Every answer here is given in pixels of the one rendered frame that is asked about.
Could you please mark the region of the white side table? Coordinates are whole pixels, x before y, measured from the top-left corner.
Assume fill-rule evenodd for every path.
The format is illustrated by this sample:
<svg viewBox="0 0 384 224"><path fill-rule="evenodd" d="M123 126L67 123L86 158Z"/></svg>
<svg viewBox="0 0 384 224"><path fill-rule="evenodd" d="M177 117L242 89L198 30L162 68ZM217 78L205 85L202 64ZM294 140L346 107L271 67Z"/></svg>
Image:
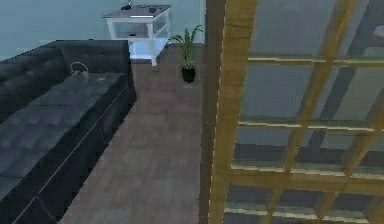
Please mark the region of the white side table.
<svg viewBox="0 0 384 224"><path fill-rule="evenodd" d="M149 8L157 8L150 13ZM170 33L170 5L135 5L103 15L112 40L130 43L133 60L149 60L157 65L157 57L167 45Z"/></svg>

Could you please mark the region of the small grey headphones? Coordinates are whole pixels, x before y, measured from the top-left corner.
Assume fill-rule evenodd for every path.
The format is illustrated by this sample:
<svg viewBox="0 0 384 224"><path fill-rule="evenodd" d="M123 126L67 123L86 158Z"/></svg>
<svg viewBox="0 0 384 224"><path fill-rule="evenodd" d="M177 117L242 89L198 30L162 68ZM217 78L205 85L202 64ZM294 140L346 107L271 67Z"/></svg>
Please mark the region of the small grey headphones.
<svg viewBox="0 0 384 224"><path fill-rule="evenodd" d="M79 65L82 67L81 70L78 70L75 68L76 65ZM81 77L83 78L85 81L88 81L89 80L89 69L88 67L83 64L82 62L72 62L70 64L70 72L71 72L71 75L72 76L76 76L76 77Z"/></svg>

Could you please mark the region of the black tufted sofa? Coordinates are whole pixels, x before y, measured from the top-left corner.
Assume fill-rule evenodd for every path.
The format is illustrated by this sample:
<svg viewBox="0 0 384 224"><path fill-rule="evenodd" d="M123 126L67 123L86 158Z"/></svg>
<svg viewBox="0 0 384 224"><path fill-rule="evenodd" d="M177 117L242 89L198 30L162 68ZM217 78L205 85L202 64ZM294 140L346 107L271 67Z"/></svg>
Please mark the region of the black tufted sofa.
<svg viewBox="0 0 384 224"><path fill-rule="evenodd" d="M1 61L0 224L58 224L136 100L125 41L58 40Z"/></svg>

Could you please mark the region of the wooden open shelf unit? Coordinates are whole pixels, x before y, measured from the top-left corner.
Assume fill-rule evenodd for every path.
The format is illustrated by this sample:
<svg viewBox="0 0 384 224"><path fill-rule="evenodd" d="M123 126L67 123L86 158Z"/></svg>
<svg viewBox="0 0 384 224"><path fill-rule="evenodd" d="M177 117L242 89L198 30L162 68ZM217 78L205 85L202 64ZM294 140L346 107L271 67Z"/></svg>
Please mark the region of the wooden open shelf unit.
<svg viewBox="0 0 384 224"><path fill-rule="evenodd" d="M384 0L227 0L208 224L384 224Z"/></svg>

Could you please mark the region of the green house plant black pot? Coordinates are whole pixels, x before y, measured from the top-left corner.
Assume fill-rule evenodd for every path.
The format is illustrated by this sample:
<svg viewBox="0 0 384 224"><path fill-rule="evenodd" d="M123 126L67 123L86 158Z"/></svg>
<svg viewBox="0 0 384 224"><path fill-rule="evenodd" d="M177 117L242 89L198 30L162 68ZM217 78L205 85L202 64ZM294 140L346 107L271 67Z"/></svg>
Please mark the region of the green house plant black pot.
<svg viewBox="0 0 384 224"><path fill-rule="evenodd" d="M192 83L196 77L196 61L194 60L194 39L198 32L202 32L201 26L196 25L192 31L184 30L184 35L174 35L168 39L168 43L176 41L181 49L183 62L180 65L182 78L186 83Z"/></svg>

